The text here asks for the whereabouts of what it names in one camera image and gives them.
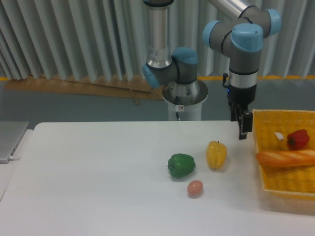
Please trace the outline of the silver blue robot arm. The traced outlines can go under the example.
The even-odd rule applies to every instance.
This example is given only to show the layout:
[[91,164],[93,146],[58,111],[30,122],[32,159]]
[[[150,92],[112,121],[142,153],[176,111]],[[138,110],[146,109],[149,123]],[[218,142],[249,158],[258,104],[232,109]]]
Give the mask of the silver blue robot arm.
[[[200,120],[208,89],[197,79],[197,52],[187,47],[169,50],[171,4],[170,0],[145,1],[150,50],[142,71],[151,87],[162,87],[170,120]],[[248,106],[255,98],[263,41],[280,31],[281,17],[274,9],[260,10],[246,0],[214,0],[212,5],[229,22],[209,22],[202,39],[209,48],[229,58],[222,85],[227,89],[230,119],[238,123],[239,139],[243,140],[252,131],[253,115]]]

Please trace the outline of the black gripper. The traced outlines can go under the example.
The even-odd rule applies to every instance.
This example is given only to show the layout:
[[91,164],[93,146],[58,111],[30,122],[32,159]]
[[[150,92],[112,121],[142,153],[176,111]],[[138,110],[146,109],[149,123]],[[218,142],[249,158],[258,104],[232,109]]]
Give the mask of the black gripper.
[[228,86],[227,99],[230,107],[230,121],[238,121],[239,140],[246,139],[247,134],[252,132],[253,113],[243,108],[248,107],[254,101],[255,93],[256,85],[249,88]]

